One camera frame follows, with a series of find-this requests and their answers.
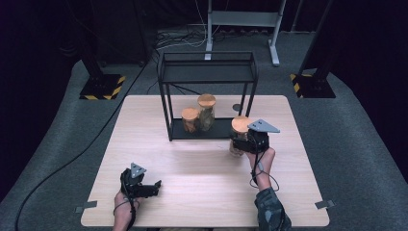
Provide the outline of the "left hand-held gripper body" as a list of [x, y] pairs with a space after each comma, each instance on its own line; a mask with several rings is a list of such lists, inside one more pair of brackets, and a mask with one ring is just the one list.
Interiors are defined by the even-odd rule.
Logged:
[[131, 198], [143, 197], [142, 179], [146, 169], [132, 163], [120, 175], [121, 192]]

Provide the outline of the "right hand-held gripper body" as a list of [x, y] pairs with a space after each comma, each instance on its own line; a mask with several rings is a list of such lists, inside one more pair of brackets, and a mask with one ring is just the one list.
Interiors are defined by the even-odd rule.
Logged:
[[260, 153], [269, 149], [269, 133], [279, 133], [280, 130], [263, 119], [258, 119], [248, 125], [246, 152]]

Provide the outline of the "wide glass jar orange contents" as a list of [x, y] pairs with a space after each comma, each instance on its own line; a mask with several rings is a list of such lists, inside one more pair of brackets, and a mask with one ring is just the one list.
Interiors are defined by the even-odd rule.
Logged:
[[243, 152], [234, 146], [233, 140], [235, 138], [245, 140], [248, 132], [248, 125], [251, 122], [252, 120], [244, 115], [238, 115], [232, 119], [229, 151], [233, 157], [241, 157], [241, 155], [243, 155]]

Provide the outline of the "tall glass jar dark contents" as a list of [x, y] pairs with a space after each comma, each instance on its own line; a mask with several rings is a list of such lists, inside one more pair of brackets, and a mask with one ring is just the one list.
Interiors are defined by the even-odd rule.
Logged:
[[199, 120], [202, 131], [209, 131], [215, 121], [216, 98], [209, 93], [201, 94], [197, 103], [200, 107]]

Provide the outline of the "short glass jar wooden lid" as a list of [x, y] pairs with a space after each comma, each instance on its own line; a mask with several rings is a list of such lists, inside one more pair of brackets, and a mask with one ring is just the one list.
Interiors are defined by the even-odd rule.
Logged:
[[187, 132], [194, 133], [199, 127], [199, 111], [193, 107], [182, 111], [182, 121]]

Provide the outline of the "black metal shelf rack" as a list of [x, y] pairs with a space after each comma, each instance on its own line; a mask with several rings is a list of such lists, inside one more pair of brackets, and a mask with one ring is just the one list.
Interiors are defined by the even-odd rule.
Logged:
[[229, 139], [232, 115], [215, 116], [215, 124], [209, 131], [198, 130], [190, 133], [184, 130], [183, 121], [173, 112], [170, 87], [187, 90], [197, 95], [201, 91], [190, 90], [185, 85], [242, 85], [241, 110], [236, 112], [249, 116], [259, 80], [259, 70], [253, 52], [212, 52], [212, 58], [205, 60], [206, 52], [165, 52], [158, 63], [158, 84], [164, 109], [168, 139], [173, 140], [222, 140]]

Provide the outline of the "person's left hand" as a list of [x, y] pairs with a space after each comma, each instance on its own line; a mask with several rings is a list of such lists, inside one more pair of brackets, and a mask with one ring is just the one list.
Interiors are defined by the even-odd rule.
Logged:
[[137, 210], [140, 206], [138, 198], [129, 200], [124, 193], [115, 195], [114, 217], [115, 223], [129, 223], [133, 217], [132, 209]]

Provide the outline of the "person's right hand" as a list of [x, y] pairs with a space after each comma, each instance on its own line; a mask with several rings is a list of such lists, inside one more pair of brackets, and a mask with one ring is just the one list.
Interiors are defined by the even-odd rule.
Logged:
[[251, 178], [259, 191], [271, 187], [270, 170], [275, 157], [275, 150], [269, 148], [263, 154], [246, 153], [251, 166]]

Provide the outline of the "grey tape piece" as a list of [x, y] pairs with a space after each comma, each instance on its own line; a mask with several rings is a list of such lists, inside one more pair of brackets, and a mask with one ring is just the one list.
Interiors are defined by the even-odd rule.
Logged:
[[87, 202], [84, 202], [81, 206], [77, 206], [74, 209], [74, 213], [75, 214], [82, 214], [86, 209], [94, 208], [96, 206], [97, 206], [97, 200], [87, 201]]
[[316, 208], [319, 209], [329, 209], [336, 205], [333, 200], [322, 200], [315, 203]]

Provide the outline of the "black stand with striped base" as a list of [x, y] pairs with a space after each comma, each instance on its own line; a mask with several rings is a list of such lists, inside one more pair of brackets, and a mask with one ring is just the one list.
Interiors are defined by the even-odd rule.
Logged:
[[335, 98], [327, 76], [336, 53], [323, 43], [323, 29], [330, 14], [334, 0], [327, 0], [317, 31], [307, 50], [306, 56], [291, 81], [298, 98]]
[[120, 74], [104, 74], [87, 48], [82, 52], [81, 60], [88, 71], [89, 78], [80, 92], [80, 98], [87, 100], [116, 99], [125, 77]]

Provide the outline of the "grey metal stand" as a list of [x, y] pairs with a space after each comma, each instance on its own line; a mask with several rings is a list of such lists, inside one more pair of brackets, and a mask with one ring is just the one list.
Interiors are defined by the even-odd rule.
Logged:
[[268, 40], [268, 49], [271, 62], [274, 66], [279, 66], [280, 61], [276, 49], [276, 41], [280, 31], [281, 22], [287, 0], [280, 0], [277, 12], [231, 12], [231, 11], [214, 11], [213, 0], [208, 0], [207, 10], [207, 43], [205, 60], [212, 58], [213, 50], [213, 27], [214, 26], [243, 26], [243, 27], [265, 27], [272, 28], [272, 38]]

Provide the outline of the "grey metal pole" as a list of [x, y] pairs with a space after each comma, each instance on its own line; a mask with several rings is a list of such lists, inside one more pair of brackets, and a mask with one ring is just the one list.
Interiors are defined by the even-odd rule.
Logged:
[[297, 5], [297, 8], [296, 8], [294, 18], [293, 18], [293, 24], [292, 24], [292, 27], [291, 27], [291, 32], [296, 31], [297, 22], [299, 20], [299, 16], [300, 16], [300, 13], [301, 13], [302, 8], [303, 8], [303, 3], [304, 3], [304, 0], [298, 0], [298, 5]]

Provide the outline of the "black cabinet on casters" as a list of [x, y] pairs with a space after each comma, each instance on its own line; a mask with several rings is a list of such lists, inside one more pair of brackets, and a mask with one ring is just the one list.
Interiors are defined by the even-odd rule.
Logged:
[[150, 0], [91, 0], [96, 58], [102, 64], [145, 65], [153, 31]]

